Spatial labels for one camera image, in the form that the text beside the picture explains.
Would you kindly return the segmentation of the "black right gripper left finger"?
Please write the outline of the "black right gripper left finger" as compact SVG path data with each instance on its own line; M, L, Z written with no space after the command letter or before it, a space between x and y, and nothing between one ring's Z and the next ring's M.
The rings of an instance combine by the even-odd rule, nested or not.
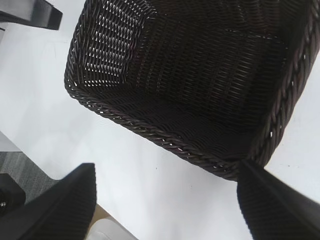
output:
M94 163L82 163L0 219L2 240L83 240L97 204Z

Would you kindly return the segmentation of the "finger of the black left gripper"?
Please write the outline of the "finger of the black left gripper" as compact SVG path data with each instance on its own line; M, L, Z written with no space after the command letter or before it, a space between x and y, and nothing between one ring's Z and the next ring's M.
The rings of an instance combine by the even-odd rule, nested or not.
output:
M63 13L46 0L0 0L0 21L57 31Z

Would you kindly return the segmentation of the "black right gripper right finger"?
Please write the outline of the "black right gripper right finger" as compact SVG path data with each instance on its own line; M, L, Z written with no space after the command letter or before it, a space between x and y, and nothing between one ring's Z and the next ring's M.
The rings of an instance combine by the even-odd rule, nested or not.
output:
M263 167L242 161L237 199L254 240L318 240L320 205Z

